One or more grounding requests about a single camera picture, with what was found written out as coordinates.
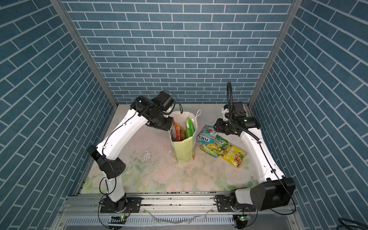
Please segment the teal Fox's candy bag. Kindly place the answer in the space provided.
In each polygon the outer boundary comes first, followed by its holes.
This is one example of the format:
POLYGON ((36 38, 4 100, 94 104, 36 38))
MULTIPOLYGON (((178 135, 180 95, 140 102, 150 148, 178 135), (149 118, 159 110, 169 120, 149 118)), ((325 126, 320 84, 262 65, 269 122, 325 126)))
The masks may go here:
POLYGON ((211 144, 216 137, 217 131, 214 129, 214 127, 210 125, 204 125, 203 129, 197 135, 196 140, 199 143, 211 144))

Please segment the yellow-green snack packet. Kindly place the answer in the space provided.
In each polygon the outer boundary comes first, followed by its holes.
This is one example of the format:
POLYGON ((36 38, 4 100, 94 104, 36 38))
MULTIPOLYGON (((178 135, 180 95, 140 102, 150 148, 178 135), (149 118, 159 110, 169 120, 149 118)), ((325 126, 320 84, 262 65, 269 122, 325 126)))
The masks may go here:
POLYGON ((247 152, 232 144, 227 144, 222 148, 218 156, 233 166, 239 168, 243 162, 243 159, 247 156, 247 152))

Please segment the floral paper gift bag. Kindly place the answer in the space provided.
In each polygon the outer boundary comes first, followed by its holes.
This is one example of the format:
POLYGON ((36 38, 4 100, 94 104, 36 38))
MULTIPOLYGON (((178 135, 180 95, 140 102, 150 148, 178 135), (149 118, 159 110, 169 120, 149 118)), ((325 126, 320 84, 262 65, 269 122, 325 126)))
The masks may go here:
POLYGON ((182 128, 184 133, 187 130, 187 124, 189 123, 188 120, 192 122, 192 127, 194 128, 193 134, 189 135, 187 138, 184 135, 184 139, 181 141, 177 141, 176 135, 173 134, 175 131, 174 124, 169 130, 173 151, 179 163, 185 163, 194 160, 196 137, 198 132, 197 117, 201 115, 201 112, 201 110, 198 110, 196 115, 194 115, 190 112, 183 112, 181 114, 179 111, 175 111, 171 114, 173 121, 182 128))

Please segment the green Fox's Spring Tea candy bag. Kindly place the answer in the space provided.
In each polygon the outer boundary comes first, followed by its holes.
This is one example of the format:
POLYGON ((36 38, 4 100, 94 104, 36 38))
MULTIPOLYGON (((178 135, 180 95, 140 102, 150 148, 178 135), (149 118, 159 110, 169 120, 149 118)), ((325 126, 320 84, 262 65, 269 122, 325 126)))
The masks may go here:
POLYGON ((217 158, 220 155, 222 149, 225 148, 228 144, 229 142, 226 139, 217 135, 212 143, 203 143, 200 146, 200 149, 208 155, 217 158))

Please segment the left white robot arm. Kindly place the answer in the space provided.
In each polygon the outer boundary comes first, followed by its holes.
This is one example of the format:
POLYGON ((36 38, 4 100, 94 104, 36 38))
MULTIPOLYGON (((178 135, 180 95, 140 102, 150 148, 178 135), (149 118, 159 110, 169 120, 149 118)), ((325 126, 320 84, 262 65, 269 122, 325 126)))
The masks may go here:
POLYGON ((107 197, 112 202, 118 203, 125 196, 122 173, 126 165, 119 159, 123 147, 143 125, 168 131, 172 126, 170 114, 175 105, 175 100, 164 91, 153 99, 139 96, 118 126, 97 146, 88 147, 87 152, 104 174, 107 197))

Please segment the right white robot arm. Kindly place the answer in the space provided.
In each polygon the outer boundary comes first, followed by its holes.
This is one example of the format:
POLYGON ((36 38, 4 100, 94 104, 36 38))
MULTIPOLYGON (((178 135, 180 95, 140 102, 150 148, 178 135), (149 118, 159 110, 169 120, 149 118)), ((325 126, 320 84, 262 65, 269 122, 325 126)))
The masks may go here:
POLYGON ((221 110, 214 128, 226 135, 237 135, 247 148, 255 165, 259 184, 253 188, 240 188, 231 191, 230 200, 234 208, 251 205, 257 211, 275 210, 284 207, 292 200, 295 182, 277 166, 262 136, 260 125, 255 117, 248 117, 242 102, 229 102, 221 110))

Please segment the red snack packet in bag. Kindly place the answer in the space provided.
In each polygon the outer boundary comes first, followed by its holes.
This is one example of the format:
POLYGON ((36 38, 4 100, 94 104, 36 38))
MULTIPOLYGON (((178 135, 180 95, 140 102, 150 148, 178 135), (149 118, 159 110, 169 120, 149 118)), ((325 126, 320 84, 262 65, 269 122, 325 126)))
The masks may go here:
POLYGON ((170 134, 173 142, 183 141, 186 139, 186 134, 183 128, 177 122, 175 122, 174 119, 172 120, 170 134))

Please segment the green snack packet in bag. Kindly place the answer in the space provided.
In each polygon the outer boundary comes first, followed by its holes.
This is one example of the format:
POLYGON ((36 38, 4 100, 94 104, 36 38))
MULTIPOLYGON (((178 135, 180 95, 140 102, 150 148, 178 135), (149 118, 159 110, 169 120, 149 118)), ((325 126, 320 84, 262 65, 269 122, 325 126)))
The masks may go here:
POLYGON ((195 121, 191 119, 190 117, 187 117, 186 118, 186 130, 185 130, 186 138, 192 137, 195 131, 196 131, 195 121))

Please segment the floral table mat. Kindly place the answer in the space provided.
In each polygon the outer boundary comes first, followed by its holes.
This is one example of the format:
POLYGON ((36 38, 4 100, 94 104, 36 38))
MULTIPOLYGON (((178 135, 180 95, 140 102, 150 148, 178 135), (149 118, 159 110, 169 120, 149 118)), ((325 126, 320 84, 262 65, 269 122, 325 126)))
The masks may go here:
MULTIPOLYGON (((184 110, 196 115, 199 132, 204 125, 215 124, 222 117, 218 104, 185 104, 184 110)), ((195 158, 178 163, 167 131, 141 127, 123 148, 119 158, 126 164, 122 184, 126 193, 221 192, 259 184, 255 163, 240 137, 219 134, 231 144, 246 151, 240 168, 222 158, 214 158, 196 143, 195 158)), ((82 194, 100 194, 102 171, 94 163, 82 187, 82 194)))

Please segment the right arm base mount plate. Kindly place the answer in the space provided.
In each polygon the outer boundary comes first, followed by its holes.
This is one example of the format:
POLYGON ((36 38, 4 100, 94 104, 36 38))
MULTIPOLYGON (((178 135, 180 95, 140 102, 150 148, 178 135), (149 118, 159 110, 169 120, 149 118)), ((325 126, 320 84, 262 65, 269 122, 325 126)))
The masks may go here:
POLYGON ((252 204, 240 204, 233 196, 216 195, 213 197, 218 212, 255 212, 252 204))

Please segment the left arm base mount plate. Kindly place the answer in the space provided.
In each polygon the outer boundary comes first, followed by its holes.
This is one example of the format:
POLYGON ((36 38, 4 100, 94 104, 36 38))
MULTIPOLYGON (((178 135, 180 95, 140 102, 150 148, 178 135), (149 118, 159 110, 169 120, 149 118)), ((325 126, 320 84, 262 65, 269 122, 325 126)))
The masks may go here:
POLYGON ((104 197, 99 202, 99 211, 101 213, 139 213, 141 202, 141 197, 123 197, 117 202, 113 202, 109 197, 104 197))

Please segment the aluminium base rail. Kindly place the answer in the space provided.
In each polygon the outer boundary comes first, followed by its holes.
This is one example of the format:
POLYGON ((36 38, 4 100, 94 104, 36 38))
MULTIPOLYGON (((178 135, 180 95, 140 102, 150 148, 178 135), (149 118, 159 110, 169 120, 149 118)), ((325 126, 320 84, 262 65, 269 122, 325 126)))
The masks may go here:
POLYGON ((99 195, 69 196, 53 230, 302 230, 292 205, 275 211, 235 211, 215 202, 216 193, 129 194, 131 208, 105 212, 99 195))

